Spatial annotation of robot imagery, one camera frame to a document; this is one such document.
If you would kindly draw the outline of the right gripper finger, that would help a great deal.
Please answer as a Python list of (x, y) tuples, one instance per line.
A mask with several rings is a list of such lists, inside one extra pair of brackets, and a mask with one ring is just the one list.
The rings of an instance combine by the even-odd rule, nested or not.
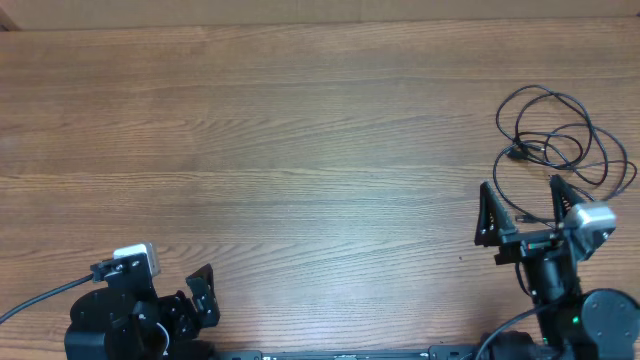
[(488, 181), (480, 185), (479, 213), (474, 244), (476, 246), (501, 246), (507, 237), (518, 232), (509, 213), (502, 206)]
[(585, 200), (575, 191), (574, 186), (567, 183), (560, 175), (553, 175), (549, 181), (554, 221), (562, 223), (574, 205), (584, 203)]

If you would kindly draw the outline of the black cable black plugs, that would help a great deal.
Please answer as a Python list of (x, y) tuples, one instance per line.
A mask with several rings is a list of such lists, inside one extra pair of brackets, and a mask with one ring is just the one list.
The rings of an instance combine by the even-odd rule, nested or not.
[(553, 223), (552, 211), (543, 208), (551, 204), (551, 191), (547, 186), (553, 175), (560, 175), (574, 186), (586, 202), (612, 200), (639, 182), (639, 164), (631, 157), (626, 146), (612, 132), (597, 127), (604, 131), (601, 137), (612, 160), (607, 180), (598, 187), (584, 183), (570, 172), (504, 156), (510, 144), (498, 153), (491, 170), (491, 182), (498, 195), (517, 212), (520, 221), (547, 226)]

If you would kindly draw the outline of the black cable silver plug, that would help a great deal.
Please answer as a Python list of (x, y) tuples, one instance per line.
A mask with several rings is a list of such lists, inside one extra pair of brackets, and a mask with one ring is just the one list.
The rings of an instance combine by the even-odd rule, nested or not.
[[(513, 130), (506, 130), (502, 122), (503, 111), (511, 101), (528, 91), (538, 91), (538, 94), (527, 100), (517, 112)], [(577, 115), (579, 121), (548, 131), (522, 130), (521, 123), (527, 111), (547, 100), (559, 102)], [(510, 141), (504, 156), (570, 172), (594, 187), (602, 185), (609, 176), (612, 160), (601, 137), (604, 131), (593, 123), (586, 107), (569, 94), (540, 84), (525, 85), (513, 91), (498, 105), (495, 125)]]

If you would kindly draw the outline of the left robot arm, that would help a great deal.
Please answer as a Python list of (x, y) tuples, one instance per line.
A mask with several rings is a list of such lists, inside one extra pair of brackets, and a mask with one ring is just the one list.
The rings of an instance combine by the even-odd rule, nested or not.
[(192, 295), (164, 297), (153, 284), (152, 255), (116, 256), (91, 266), (105, 288), (79, 298), (70, 310), (64, 346), (72, 360), (216, 359), (213, 344), (198, 339), (218, 325), (212, 266), (185, 279)]

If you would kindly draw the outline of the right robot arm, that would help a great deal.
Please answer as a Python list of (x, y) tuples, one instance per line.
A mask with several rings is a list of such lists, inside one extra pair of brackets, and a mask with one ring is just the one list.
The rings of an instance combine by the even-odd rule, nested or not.
[(480, 186), (474, 243), (495, 247), (498, 265), (513, 265), (532, 301), (525, 311), (487, 334), (478, 359), (631, 359), (639, 337), (639, 303), (629, 294), (583, 291), (578, 265), (615, 231), (605, 201), (586, 201), (561, 177), (550, 179), (554, 224), (520, 231), (491, 185)]

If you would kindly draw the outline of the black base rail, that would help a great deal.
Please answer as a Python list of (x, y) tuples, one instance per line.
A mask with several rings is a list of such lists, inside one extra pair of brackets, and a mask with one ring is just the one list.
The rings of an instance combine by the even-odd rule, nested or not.
[(474, 360), (478, 345), (432, 345), (424, 349), (261, 352), (217, 351), (218, 360)]

